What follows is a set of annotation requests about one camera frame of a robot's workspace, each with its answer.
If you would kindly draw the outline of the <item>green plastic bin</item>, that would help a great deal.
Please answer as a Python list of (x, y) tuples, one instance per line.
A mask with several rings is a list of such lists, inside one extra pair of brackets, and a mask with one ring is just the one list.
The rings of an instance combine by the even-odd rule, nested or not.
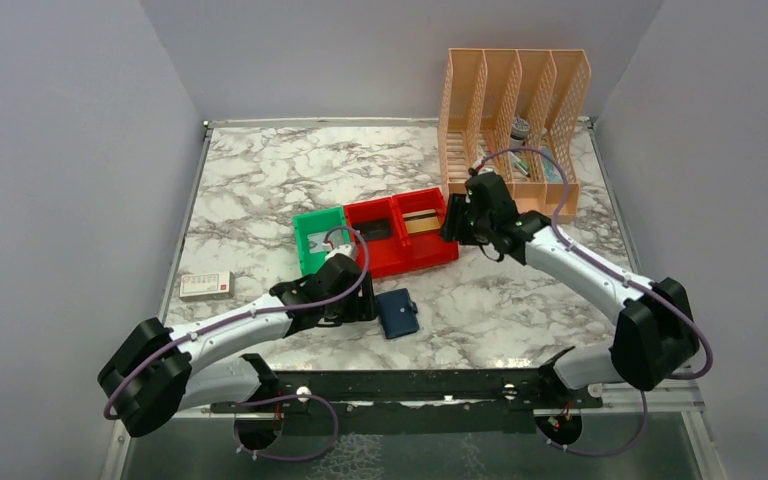
[(295, 215), (292, 219), (299, 267), (303, 275), (315, 273), (325, 262), (329, 247), (326, 233), (346, 224), (342, 207), (333, 207)]

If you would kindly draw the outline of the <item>navy blue card holder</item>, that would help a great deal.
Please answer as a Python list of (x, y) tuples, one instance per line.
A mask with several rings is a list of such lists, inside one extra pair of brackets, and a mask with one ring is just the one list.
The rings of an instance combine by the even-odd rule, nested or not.
[(418, 332), (418, 308), (406, 288), (377, 294), (375, 301), (386, 339), (393, 340)]

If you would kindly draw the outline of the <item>red double bin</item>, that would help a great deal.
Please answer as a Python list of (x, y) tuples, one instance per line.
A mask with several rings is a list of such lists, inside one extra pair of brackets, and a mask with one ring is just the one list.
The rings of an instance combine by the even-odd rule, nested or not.
[(416, 235), (406, 232), (403, 214), (427, 209), (437, 212), (442, 226), (446, 201), (438, 187), (343, 206), (346, 222), (352, 228), (355, 223), (377, 219), (387, 219), (391, 224), (393, 235), (390, 238), (366, 241), (370, 254), (369, 270), (374, 279), (435, 267), (459, 258), (458, 246), (444, 242), (440, 238), (440, 229)]

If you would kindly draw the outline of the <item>peach desk file organizer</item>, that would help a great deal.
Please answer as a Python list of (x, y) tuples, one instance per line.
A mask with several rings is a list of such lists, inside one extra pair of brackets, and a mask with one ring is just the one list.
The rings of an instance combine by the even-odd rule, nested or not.
[(443, 193), (463, 192), (469, 168), (508, 149), (485, 168), (502, 176), (518, 209), (574, 220), (571, 147), (590, 81), (582, 50), (450, 49), (438, 122)]

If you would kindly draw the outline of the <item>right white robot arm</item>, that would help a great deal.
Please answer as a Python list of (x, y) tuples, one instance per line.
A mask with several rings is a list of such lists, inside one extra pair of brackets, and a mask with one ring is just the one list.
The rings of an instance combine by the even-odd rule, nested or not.
[(463, 246), (490, 245), (500, 260), (510, 257), (553, 277), (614, 325), (612, 340), (566, 349), (539, 367), (537, 393), (549, 406), (564, 405), (592, 384), (650, 391), (699, 352), (702, 340), (679, 282), (654, 282), (617, 267), (574, 243), (550, 217), (519, 212), (495, 173), (478, 174), (464, 192), (450, 195), (441, 237)]

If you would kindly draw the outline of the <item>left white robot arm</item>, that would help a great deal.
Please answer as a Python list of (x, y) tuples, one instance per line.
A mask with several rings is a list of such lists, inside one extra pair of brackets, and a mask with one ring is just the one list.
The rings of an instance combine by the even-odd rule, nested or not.
[(103, 415), (140, 437), (180, 410), (218, 402), (231, 388), (245, 407), (262, 410), (275, 387), (264, 371), (242, 361), (223, 374), (220, 361), (301, 331), (376, 315), (371, 273), (337, 253), (315, 273), (279, 282), (251, 303), (206, 320), (172, 327), (156, 317), (143, 320), (97, 376), (107, 396)]

